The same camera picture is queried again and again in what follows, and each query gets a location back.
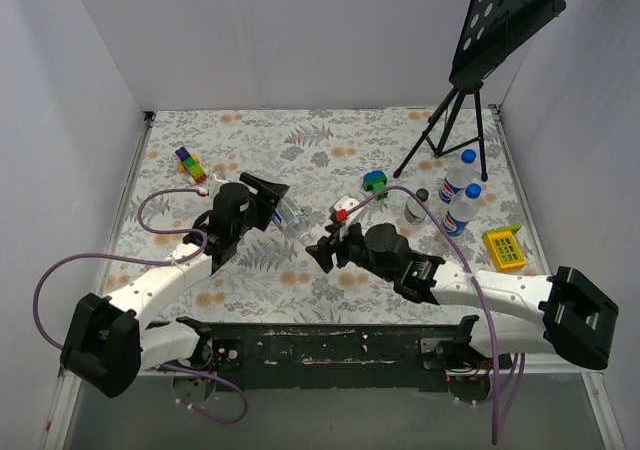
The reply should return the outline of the clear bottle black label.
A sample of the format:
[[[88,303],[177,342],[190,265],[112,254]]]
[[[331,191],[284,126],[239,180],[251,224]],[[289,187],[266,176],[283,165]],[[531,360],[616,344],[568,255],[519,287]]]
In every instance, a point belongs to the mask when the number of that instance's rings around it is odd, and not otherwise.
[[[419,202],[417,202],[413,197],[407,199],[404,207],[404,218],[409,224],[421,225],[425,221],[427,213],[424,211],[424,206],[427,204],[427,201],[422,202],[419,200]]]

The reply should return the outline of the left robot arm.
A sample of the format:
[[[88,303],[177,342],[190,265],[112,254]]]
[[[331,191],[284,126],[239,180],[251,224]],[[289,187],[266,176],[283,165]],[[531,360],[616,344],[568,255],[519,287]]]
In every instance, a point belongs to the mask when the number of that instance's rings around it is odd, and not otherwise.
[[[180,362],[205,368],[213,356],[208,325],[156,317],[187,289],[210,277],[236,253],[244,235],[267,229],[289,187],[248,173],[212,185],[212,204],[165,260],[105,297],[90,293],[76,305],[60,363],[109,398],[122,394],[142,370]]]

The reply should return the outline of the black bottle cap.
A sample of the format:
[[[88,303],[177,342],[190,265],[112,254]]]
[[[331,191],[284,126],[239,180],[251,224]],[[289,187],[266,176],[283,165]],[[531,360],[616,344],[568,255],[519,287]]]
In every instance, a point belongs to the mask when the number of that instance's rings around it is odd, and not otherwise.
[[[420,201],[426,202],[429,198],[429,191],[425,188],[419,188],[416,191],[416,196],[419,198]]]

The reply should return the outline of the clear bottle silver label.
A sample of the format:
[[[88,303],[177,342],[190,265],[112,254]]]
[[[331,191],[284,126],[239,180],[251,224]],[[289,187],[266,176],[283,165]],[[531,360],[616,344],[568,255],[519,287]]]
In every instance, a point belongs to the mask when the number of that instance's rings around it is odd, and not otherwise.
[[[288,240],[303,246],[314,244],[309,217],[290,197],[280,199],[271,220]]]

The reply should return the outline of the blue bottle cap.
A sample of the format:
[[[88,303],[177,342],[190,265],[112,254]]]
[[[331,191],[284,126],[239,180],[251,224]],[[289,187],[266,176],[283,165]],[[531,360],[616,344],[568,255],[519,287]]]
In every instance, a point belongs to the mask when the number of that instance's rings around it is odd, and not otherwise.
[[[469,199],[477,199],[480,197],[482,192],[482,187],[477,183],[469,184],[465,189],[465,195]]]
[[[461,154],[461,160],[465,163],[465,164],[471,164],[474,163],[476,159],[476,152],[472,149],[466,149],[462,154]]]

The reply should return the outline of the Pepsi plastic bottle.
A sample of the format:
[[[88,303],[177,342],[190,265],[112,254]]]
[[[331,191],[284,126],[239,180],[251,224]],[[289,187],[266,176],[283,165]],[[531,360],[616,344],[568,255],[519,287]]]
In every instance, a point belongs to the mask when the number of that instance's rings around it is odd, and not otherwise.
[[[450,204],[452,199],[472,182],[475,165],[476,159],[474,163],[465,164],[460,156],[449,166],[438,192],[443,203]]]

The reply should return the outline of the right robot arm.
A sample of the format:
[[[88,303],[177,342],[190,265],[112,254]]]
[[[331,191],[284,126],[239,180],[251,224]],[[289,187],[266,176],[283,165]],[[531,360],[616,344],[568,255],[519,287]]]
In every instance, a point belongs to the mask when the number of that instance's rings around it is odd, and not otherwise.
[[[483,323],[476,316],[461,321],[452,353],[464,367],[495,353],[556,354],[590,370],[609,364],[619,307],[577,269],[561,266],[553,275],[535,276],[473,272],[411,249],[390,223],[329,230],[306,249],[324,272],[354,264],[392,283],[413,303],[461,305],[506,316],[504,323]]]

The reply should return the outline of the blue label bottle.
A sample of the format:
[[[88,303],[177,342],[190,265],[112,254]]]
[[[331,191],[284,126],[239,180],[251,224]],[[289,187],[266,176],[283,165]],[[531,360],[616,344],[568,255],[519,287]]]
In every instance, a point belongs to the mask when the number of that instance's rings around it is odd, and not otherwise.
[[[443,230],[450,237],[460,236],[480,208],[480,197],[469,199],[465,195],[465,189],[452,199],[441,220]]]

